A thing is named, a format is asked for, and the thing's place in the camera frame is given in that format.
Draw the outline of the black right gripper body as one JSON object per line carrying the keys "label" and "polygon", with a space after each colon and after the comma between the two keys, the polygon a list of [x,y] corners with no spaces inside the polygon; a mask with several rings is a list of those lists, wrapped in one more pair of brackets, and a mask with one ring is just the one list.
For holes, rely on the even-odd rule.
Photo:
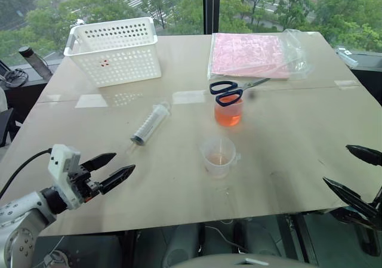
{"label": "black right gripper body", "polygon": [[369,226],[373,230],[381,230],[381,190],[378,191],[377,195],[369,205],[376,210],[376,215],[369,218]]}

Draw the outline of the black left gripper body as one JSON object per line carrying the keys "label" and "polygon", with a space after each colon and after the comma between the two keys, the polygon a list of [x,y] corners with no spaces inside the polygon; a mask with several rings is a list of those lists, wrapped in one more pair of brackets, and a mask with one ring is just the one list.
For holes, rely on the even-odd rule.
{"label": "black left gripper body", "polygon": [[68,174],[69,184],[80,203],[86,203],[99,195],[99,183],[91,180],[91,172],[100,167],[93,163],[83,163]]}

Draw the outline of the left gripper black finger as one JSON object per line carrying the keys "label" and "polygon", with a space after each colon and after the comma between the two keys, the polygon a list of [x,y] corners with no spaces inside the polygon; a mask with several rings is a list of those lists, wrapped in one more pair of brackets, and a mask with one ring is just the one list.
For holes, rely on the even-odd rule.
{"label": "left gripper black finger", "polygon": [[107,179],[102,181],[99,186],[99,192],[102,195],[107,194],[109,191],[114,189],[116,186],[120,185],[122,182],[124,182],[134,171],[135,165],[128,165],[125,167],[122,167],[112,173]]}
{"label": "left gripper black finger", "polygon": [[82,164],[80,166],[87,171],[96,171],[101,167],[107,165],[114,157],[116,153],[102,153]]}

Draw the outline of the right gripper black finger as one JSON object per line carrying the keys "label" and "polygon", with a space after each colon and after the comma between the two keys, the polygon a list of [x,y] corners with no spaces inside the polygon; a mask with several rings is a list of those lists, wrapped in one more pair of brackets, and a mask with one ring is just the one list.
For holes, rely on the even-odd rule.
{"label": "right gripper black finger", "polygon": [[373,218],[376,216],[376,198],[370,203],[362,200],[361,196],[343,184],[340,184],[327,177],[323,177],[323,181],[328,187],[348,206],[355,209],[365,217]]}
{"label": "right gripper black finger", "polygon": [[381,166],[381,152],[363,146],[347,144],[346,149],[358,159],[375,166]]}

